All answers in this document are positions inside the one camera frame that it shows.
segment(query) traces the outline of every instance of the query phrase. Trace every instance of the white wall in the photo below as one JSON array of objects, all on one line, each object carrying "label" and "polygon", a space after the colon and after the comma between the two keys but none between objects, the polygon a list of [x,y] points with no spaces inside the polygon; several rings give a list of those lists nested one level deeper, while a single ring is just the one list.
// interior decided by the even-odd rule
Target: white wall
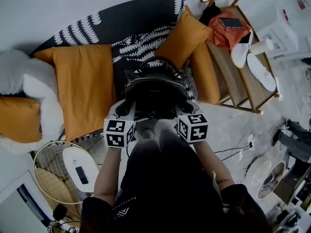
[{"label": "white wall", "polygon": [[0,204],[1,233],[44,233],[47,229],[35,217],[17,191]]},{"label": "white wall", "polygon": [[30,154],[13,154],[0,145],[0,194],[9,184],[32,169]]},{"label": "white wall", "polygon": [[[0,50],[27,53],[64,27],[99,10],[130,0],[0,0]],[[240,7],[253,15],[263,5],[278,0],[241,0]],[[199,0],[187,0],[194,14],[204,8]]]}]

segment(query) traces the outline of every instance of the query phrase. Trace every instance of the floor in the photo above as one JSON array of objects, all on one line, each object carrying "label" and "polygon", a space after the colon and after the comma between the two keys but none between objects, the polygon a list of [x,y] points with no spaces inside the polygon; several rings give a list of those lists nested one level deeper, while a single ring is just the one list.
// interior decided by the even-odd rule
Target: floor
[{"label": "floor", "polygon": [[[250,133],[252,135],[254,148],[228,158],[225,160],[225,164],[229,168],[234,181],[246,185],[250,194],[254,197],[256,197],[255,191],[245,180],[245,169],[259,154],[265,154],[272,161],[272,165],[281,160],[287,160],[288,156],[285,147],[282,150],[280,150],[280,144],[277,144],[274,148],[271,147],[272,134],[287,117],[298,121],[305,129],[309,129],[311,116],[311,85],[307,78],[308,66],[300,61],[272,63],[272,66],[278,79],[283,101],[272,99],[263,107],[264,114],[262,116],[215,105],[200,105],[209,122],[207,141],[214,151],[237,146],[244,147],[248,145],[249,136],[248,134],[244,137],[245,134]],[[101,137],[97,136],[81,145],[89,149]],[[129,152],[134,144],[135,142],[131,143]],[[225,158],[235,152],[236,150],[232,150],[218,155],[220,158]],[[102,163],[106,153],[104,139],[93,146],[90,153],[97,163]],[[119,184],[125,173],[128,159],[125,149],[122,150],[121,158]],[[258,201],[265,213],[269,212],[278,202],[279,199],[274,193]]]}]

